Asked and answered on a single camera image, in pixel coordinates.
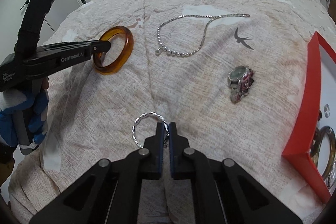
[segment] chain necklace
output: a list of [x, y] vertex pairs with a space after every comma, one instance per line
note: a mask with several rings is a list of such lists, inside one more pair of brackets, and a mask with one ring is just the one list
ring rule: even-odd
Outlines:
[[[160, 30], [164, 25], [166, 25], [166, 24], [168, 24], [168, 23], [170, 23], [170, 22], [172, 22], [176, 19], [184, 18], [184, 17], [209, 18], [210, 19], [209, 22], [207, 23], [207, 25], [205, 25], [203, 38], [202, 38], [202, 41], [201, 41], [200, 45], [194, 51], [191, 51], [191, 52], [178, 52], [178, 51], [172, 50], [169, 47], [165, 46], [163, 44], [163, 42], [161, 41], [161, 38], [160, 38]], [[180, 15], [178, 17], [174, 17], [174, 18], [162, 23], [157, 29], [156, 37], [157, 37], [157, 42], [158, 42], [160, 47], [158, 49], [156, 49], [156, 51], [155, 51], [156, 54], [160, 55], [162, 52], [166, 52], [167, 55], [179, 56], [179, 57], [188, 57], [188, 56], [194, 55], [196, 52], [198, 52], [201, 49], [201, 47], [204, 44], [205, 35], [207, 33], [207, 29], [208, 29], [209, 24], [216, 19], [226, 18], [226, 17], [250, 17], [250, 15], [247, 15], [247, 14], [231, 14], [231, 15], [220, 15], [220, 16]]]

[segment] silver twisted ring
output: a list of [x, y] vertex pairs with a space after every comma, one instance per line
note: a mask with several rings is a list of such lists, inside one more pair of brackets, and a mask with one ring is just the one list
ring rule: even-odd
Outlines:
[[134, 126], [132, 127], [132, 138], [133, 138], [134, 142], [136, 143], [136, 145], [140, 148], [143, 148], [143, 146], [141, 144], [139, 144], [139, 142], [137, 141], [137, 138], [135, 137], [135, 132], [136, 132], [138, 123], [142, 119], [147, 118], [147, 117], [157, 117], [159, 120], [161, 120], [161, 122], [163, 122], [163, 124], [165, 126], [165, 130], [166, 130], [166, 134], [165, 134], [165, 138], [164, 138], [163, 143], [164, 143], [164, 145], [167, 145], [166, 141], [167, 141], [167, 138], [169, 137], [169, 130], [168, 130], [167, 122], [165, 121], [165, 119], [161, 115], [159, 115], [155, 112], [149, 112], [149, 113], [141, 114], [140, 117], [135, 119]]

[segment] hand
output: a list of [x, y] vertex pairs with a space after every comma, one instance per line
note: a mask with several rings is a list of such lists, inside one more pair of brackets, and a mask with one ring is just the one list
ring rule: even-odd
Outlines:
[[48, 79], [42, 82], [41, 92], [34, 98], [31, 92], [26, 90], [9, 89], [0, 93], [0, 143], [5, 146], [16, 147], [18, 140], [12, 115], [18, 110], [33, 107], [34, 115], [31, 118], [28, 129], [35, 133], [34, 142], [41, 144], [48, 131]]

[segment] bedspread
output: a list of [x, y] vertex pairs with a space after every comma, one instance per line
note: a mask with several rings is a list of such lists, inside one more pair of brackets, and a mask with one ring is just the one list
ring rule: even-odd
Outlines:
[[[251, 17], [215, 20], [191, 57], [155, 55], [157, 27], [168, 19], [228, 13]], [[161, 29], [161, 39], [175, 50], [194, 50], [206, 22], [176, 20]], [[100, 75], [87, 61], [50, 76], [47, 140], [19, 165], [9, 187], [23, 224], [99, 159], [119, 160], [135, 150], [134, 120], [151, 111], [176, 122], [208, 158], [234, 159], [304, 223], [315, 219], [322, 204], [281, 153], [300, 108], [312, 34], [318, 30], [336, 49], [335, 23], [318, 0], [92, 0], [47, 43], [99, 39], [116, 25], [130, 28], [135, 40], [118, 73]], [[237, 28], [249, 47], [238, 43]], [[113, 42], [105, 63], [122, 47], [122, 39]], [[255, 70], [255, 83], [233, 105], [227, 74], [241, 64]], [[142, 121], [140, 143], [155, 128], [155, 120]], [[168, 153], [162, 179], [143, 184], [139, 223], [194, 223], [190, 183], [170, 178]]]

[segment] cabinet handle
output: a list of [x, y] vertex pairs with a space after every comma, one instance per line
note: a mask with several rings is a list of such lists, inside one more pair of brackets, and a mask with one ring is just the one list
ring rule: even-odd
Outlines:
[[26, 0], [26, 2], [23, 4], [23, 6], [21, 7], [21, 9], [20, 10], [22, 10], [23, 9], [23, 7], [25, 6], [25, 5], [27, 5], [29, 3], [29, 0]]

